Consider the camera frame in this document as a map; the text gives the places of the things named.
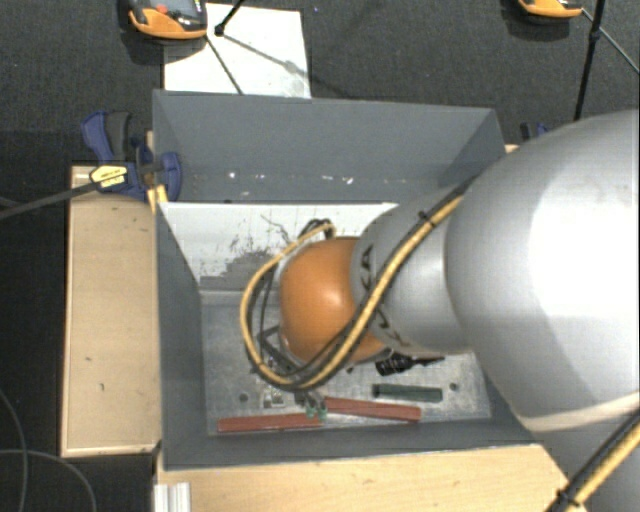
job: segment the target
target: red stick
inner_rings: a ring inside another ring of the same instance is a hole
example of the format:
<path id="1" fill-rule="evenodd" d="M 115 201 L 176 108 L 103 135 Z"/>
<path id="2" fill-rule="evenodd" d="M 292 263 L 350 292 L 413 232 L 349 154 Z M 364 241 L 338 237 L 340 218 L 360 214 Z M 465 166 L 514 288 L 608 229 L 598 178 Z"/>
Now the red stick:
<path id="1" fill-rule="evenodd" d="M 317 416 L 309 419 L 306 414 L 273 414 L 268 416 L 239 416 L 220 418 L 218 432 L 260 432 L 264 430 L 290 430 L 322 426 Z"/>
<path id="2" fill-rule="evenodd" d="M 388 420 L 420 421 L 422 410 L 410 405 L 398 405 L 368 400 L 351 400 L 327 396 L 324 403 L 330 413 Z"/>

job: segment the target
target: black carpet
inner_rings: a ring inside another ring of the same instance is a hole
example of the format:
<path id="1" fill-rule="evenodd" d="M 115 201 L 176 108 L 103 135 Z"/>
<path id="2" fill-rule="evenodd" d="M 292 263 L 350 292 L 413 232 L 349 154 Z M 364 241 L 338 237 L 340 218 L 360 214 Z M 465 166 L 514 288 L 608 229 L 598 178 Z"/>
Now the black carpet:
<path id="1" fill-rule="evenodd" d="M 570 122 L 587 48 L 585 18 L 535 26 L 515 0 L 264 0 L 300 9 L 312 95 L 496 109 L 505 140 L 519 124 Z M 593 12 L 594 0 L 588 8 Z M 162 48 L 124 31 L 116 0 L 0 2 L 0 196 L 28 201 L 62 190 L 88 160 L 80 121 L 128 110 L 151 126 Z M 640 2 L 607 5 L 604 27 L 640 56 Z M 610 45 L 596 51 L 584 116 L 638 107 L 638 76 Z M 65 293 L 65 207 L 0 223 L 0 388 L 30 449 L 57 453 Z M 0 450 L 18 447 L 0 407 Z M 27 509 L 89 510 L 64 469 L 34 460 Z M 79 461 L 101 511 L 150 510 L 147 456 Z M 16 510 L 20 458 L 0 456 L 0 511 Z"/>

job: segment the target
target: metal plate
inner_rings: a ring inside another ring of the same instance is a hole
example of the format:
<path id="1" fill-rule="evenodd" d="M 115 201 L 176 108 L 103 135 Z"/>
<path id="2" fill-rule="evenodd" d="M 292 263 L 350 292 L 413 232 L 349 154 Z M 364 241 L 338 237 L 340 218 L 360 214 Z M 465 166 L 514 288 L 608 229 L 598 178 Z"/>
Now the metal plate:
<path id="1" fill-rule="evenodd" d="M 250 372 L 240 334 L 238 311 L 241 292 L 203 290 L 202 325 L 207 429 L 218 435 L 217 421 L 231 416 L 300 413 L 292 394 L 281 393 Z M 266 325 L 278 323 L 275 305 L 267 310 Z M 320 392 L 323 395 L 374 400 L 372 386 L 379 383 L 441 388 L 440 403 L 417 403 L 389 398 L 380 402 L 414 405 L 422 409 L 421 422 L 489 418 L 491 409 L 484 378 L 473 354 L 449 356 L 427 367 L 415 366 L 401 374 L 381 377 L 373 364 L 363 364 L 351 373 L 340 372 Z M 329 414 L 323 428 L 354 428 L 397 424 L 378 420 Z"/>

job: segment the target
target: dark green bar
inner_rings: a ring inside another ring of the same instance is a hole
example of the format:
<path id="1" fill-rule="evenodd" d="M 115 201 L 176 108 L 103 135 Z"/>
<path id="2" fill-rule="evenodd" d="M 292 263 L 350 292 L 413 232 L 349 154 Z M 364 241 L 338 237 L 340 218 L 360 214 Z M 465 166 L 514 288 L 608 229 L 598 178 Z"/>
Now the dark green bar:
<path id="1" fill-rule="evenodd" d="M 442 402 L 442 389 L 400 384 L 374 384 L 373 396 L 410 400 L 412 402 Z"/>

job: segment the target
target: orange device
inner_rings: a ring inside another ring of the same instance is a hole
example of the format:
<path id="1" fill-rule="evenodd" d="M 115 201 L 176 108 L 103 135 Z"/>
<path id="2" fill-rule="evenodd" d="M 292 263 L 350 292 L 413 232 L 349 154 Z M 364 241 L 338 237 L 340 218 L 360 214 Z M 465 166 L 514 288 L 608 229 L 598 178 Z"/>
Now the orange device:
<path id="1" fill-rule="evenodd" d="M 140 32 L 161 39 L 197 39 L 207 33 L 204 0 L 129 0 L 129 19 Z"/>
<path id="2" fill-rule="evenodd" d="M 582 6 L 568 0 L 518 0 L 524 12 L 532 18 L 562 21 L 582 13 Z"/>

